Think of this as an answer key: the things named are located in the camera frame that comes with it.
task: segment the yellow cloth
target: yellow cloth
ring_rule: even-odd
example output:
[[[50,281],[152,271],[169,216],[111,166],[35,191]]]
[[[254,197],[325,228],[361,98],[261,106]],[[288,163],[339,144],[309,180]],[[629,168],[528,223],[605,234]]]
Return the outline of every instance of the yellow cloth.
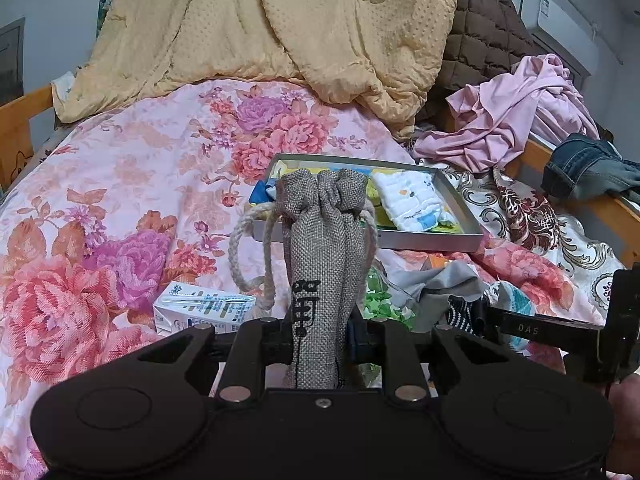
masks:
[[[113,0],[63,101],[71,123],[215,77],[286,79],[358,100],[398,137],[442,62],[456,0]]]

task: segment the brown puffer jacket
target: brown puffer jacket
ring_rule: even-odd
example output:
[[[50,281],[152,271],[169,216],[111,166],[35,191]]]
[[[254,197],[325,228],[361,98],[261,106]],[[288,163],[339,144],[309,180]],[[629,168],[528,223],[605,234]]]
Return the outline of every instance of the brown puffer jacket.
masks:
[[[523,56],[541,53],[511,0],[458,0],[427,108],[435,112],[439,107],[433,105],[442,106],[443,98],[465,85],[489,81],[509,72]]]

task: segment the floral bedsheet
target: floral bedsheet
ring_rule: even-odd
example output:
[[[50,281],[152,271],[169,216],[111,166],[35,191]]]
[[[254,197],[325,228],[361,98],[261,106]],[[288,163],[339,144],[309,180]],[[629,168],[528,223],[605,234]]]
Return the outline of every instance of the floral bedsheet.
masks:
[[[151,304],[167,283],[237,290],[228,236],[279,152],[412,161],[357,105],[327,107],[285,82],[215,80],[85,121],[12,190],[0,210],[0,476],[45,471],[29,428],[34,402],[155,341]],[[245,276],[264,273],[258,242],[243,238],[239,254]],[[508,240],[487,233],[478,253],[450,256],[489,282],[514,280],[541,312],[602,322],[561,270]],[[426,254],[378,257],[414,269]],[[273,258],[282,317],[281,244]],[[532,349],[541,361],[545,352]]]

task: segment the person's hand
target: person's hand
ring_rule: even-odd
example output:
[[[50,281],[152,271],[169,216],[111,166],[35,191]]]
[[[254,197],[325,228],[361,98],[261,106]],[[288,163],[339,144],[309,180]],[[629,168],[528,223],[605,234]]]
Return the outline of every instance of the person's hand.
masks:
[[[616,434],[607,469],[640,479],[640,376],[631,374],[620,384],[612,384],[609,402],[616,417]]]

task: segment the air conditioner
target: air conditioner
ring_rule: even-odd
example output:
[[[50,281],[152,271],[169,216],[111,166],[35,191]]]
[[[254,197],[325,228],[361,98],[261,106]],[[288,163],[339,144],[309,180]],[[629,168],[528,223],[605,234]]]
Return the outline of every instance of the air conditioner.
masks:
[[[520,17],[537,43],[566,60],[581,76],[598,69],[598,47],[552,0],[522,0]]]

